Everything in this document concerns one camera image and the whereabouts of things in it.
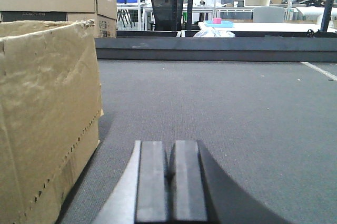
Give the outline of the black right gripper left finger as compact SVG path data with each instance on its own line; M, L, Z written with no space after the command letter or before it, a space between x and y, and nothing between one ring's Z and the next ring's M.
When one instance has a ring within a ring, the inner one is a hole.
M161 141L140 141L93 223L166 223L166 159Z

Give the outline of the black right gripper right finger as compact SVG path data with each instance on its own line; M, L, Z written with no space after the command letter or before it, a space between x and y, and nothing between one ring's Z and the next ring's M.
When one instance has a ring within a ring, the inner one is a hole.
M177 140L170 156L172 223L287 223L241 188L200 141Z

